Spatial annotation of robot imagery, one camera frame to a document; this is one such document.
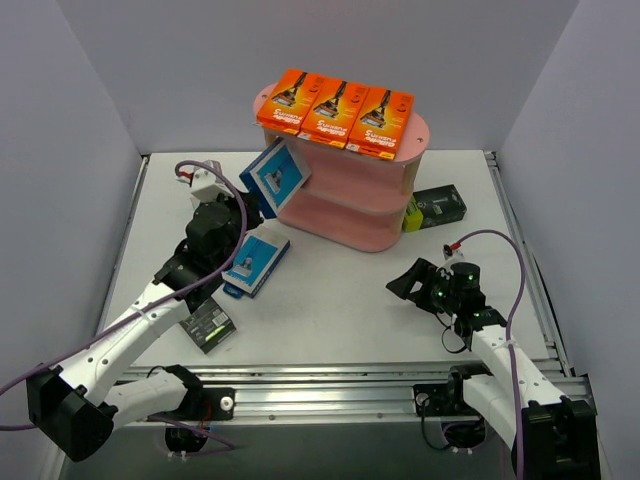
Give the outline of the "blue razor box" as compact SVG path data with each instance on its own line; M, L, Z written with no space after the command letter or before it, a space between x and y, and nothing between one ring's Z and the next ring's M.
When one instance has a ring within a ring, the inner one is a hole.
M274 140L239 174L247 190L258 196L266 219L276 218L310 176L308 163L297 158L282 138Z
M231 268L222 274L223 291L233 297L254 298L290 248L290 240L269 230L250 232L234 258Z

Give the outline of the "black green razor box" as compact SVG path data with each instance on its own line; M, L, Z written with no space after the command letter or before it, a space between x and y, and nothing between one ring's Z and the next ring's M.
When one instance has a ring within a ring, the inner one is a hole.
M236 332L228 314L213 299L207 299L191 315L180 322L191 341L205 354Z
M467 207L453 184L415 191L405 210L405 233L450 224L464 218Z

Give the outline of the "small orange razor box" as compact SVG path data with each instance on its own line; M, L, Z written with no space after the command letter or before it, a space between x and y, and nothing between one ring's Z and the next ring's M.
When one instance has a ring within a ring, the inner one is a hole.
M384 87L370 87L349 133L345 149L394 160L410 118L414 96Z

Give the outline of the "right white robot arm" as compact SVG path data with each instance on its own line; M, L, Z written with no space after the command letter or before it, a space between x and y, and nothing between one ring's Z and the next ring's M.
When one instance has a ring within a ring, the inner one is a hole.
M447 383L427 394L425 416L476 414L511 450L526 479L598 479L596 412L556 387L507 335L507 321L480 287L480 269L418 259L387 289L434 315L447 315L477 362L454 366Z

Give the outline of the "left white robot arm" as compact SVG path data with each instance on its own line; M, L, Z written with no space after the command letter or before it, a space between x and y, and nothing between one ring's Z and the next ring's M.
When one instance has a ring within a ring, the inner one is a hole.
M191 420L202 416L201 380L180 365L143 380L118 381L145 350L173 326L199 321L212 310L235 247L262 223L257 195L220 194L200 204L186 237L141 295L95 343L27 378L32 424L69 459L96 453L113 431L155 414Z

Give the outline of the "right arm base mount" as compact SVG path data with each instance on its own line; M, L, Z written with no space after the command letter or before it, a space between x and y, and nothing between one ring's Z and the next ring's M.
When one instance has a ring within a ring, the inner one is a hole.
M449 398L444 383L414 384L412 392L421 436L430 450L472 455L496 437L478 413Z

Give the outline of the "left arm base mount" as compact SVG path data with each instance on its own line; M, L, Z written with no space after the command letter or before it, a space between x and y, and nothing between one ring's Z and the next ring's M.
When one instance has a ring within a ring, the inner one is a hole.
M218 423L234 418L236 390L231 387L203 388L187 395L172 411L160 411L147 420L164 423L160 446L169 456L184 460L231 452L236 445L215 432Z

